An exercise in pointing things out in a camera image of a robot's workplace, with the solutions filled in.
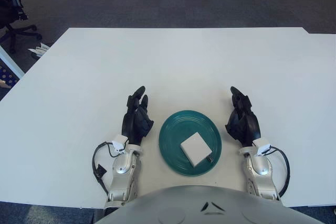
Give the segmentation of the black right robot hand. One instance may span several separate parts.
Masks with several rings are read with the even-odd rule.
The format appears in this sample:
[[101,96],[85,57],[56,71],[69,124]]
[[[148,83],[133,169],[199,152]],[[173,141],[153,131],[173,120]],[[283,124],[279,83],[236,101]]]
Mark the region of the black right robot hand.
[[230,91],[234,110],[225,129],[233,139],[241,143],[242,147],[252,146],[254,140],[261,138],[258,119],[251,110],[252,104],[249,97],[237,88],[231,87]]

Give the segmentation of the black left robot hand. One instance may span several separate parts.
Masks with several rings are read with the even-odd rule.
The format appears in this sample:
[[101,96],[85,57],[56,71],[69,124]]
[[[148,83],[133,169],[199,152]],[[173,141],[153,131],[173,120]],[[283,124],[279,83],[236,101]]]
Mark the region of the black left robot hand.
[[128,138],[129,144],[138,146],[154,124],[148,116],[148,96],[144,93],[145,86],[141,86],[128,97],[127,112],[122,122],[122,135]]

